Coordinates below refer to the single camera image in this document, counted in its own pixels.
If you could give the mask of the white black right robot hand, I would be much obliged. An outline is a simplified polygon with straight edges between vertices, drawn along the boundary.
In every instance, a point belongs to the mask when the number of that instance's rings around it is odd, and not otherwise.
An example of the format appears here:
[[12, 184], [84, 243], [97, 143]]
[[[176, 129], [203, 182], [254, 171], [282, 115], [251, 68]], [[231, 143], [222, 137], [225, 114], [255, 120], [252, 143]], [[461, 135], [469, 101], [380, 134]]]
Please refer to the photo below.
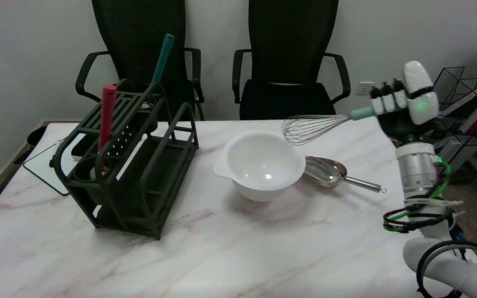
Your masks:
[[438, 96], [426, 68], [418, 61], [406, 62], [402, 79], [373, 87], [370, 97], [373, 113], [383, 132], [392, 139], [402, 142], [438, 127]]

